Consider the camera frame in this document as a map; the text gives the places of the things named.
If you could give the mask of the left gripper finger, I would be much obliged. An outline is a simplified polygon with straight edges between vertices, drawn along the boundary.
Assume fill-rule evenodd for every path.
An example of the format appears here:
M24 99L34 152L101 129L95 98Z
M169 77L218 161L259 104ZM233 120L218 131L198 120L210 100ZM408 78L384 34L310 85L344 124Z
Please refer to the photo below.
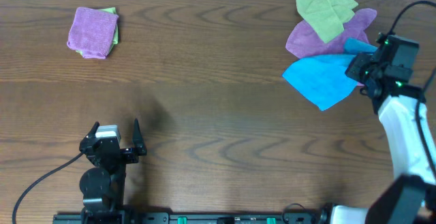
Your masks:
M132 135L132 142L136 149L136 153L139 156L145 156L147 154L147 149L145 146L144 138L142 137L142 133L139 126L138 119L134 120L134 130Z
M87 138L95 138L95 134L96 134L98 128L99 128L99 122L96 121L96 122L94 123L94 125L92 126L90 132L88 132L88 134L87 134Z

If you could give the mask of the blue microfiber cloth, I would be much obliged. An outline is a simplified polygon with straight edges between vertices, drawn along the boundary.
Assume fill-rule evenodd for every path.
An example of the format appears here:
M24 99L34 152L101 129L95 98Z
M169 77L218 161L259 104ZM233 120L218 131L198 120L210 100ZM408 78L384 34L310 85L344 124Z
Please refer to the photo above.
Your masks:
M292 63L282 77L304 98L321 111L345 99L360 85L348 78L345 71L358 53L374 53L375 46L349 38L340 54L321 54L304 57Z

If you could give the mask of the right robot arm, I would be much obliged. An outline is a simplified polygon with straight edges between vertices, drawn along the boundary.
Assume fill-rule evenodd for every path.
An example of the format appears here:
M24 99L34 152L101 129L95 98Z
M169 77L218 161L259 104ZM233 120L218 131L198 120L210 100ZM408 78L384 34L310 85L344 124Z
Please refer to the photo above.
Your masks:
M368 209L327 204L317 223L434 223L435 145L426 120L425 87L409 84L419 51L414 40L381 34L345 71L363 84L386 132L394 182Z

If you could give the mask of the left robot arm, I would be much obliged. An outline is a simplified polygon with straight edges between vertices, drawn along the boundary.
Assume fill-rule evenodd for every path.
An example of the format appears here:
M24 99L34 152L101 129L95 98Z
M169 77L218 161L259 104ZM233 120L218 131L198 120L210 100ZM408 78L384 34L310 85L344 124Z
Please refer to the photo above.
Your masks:
M95 214L123 207L126 165L139 162L147 154L139 122L134 121L131 148L120 147L117 125L95 123L82 139L79 151L94 165L80 179L85 210Z

